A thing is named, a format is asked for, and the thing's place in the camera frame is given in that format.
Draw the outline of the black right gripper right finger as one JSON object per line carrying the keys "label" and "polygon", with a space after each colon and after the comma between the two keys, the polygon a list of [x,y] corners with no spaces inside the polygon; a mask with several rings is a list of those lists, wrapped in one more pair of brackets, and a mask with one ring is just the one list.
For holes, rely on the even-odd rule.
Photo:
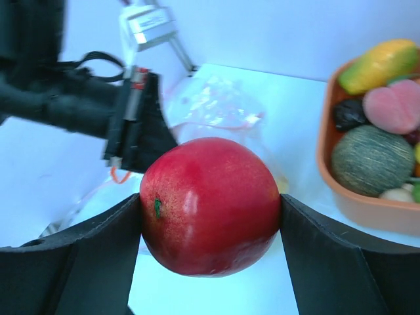
{"label": "black right gripper right finger", "polygon": [[281,196],[299,314],[418,314],[419,248],[366,234]]}

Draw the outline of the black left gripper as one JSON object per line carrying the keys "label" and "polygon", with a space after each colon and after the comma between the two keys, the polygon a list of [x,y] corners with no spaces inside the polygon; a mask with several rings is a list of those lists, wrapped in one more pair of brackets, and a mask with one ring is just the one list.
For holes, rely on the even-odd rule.
{"label": "black left gripper", "polygon": [[144,173],[177,146],[161,111],[159,75],[132,71],[97,77],[87,68],[45,71],[26,90],[7,81],[11,67],[1,66],[1,122],[19,117],[69,132],[106,138],[110,167]]}

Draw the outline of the clear red-dotted zip bag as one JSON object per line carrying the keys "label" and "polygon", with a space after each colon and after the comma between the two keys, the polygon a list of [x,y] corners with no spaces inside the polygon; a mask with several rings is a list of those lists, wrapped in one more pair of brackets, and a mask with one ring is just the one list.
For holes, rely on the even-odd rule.
{"label": "clear red-dotted zip bag", "polygon": [[222,137],[249,148],[269,168],[279,192],[288,191],[288,180],[262,140],[264,107],[245,92],[240,81],[219,75],[189,79],[164,100],[163,116],[178,143]]}

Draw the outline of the red toy apple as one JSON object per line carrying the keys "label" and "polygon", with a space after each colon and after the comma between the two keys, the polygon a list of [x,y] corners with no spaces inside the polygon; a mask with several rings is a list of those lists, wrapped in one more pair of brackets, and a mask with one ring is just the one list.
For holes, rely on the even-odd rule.
{"label": "red toy apple", "polygon": [[280,228],[280,193],[263,161],[224,138],[191,140],[145,172],[142,236],[162,266],[227,276],[257,262]]}

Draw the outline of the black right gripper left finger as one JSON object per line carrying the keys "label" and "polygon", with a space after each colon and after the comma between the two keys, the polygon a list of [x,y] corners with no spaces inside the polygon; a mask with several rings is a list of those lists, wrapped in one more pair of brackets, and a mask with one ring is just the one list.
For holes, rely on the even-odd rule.
{"label": "black right gripper left finger", "polygon": [[53,235],[2,247],[1,314],[132,314],[139,207],[133,194]]}

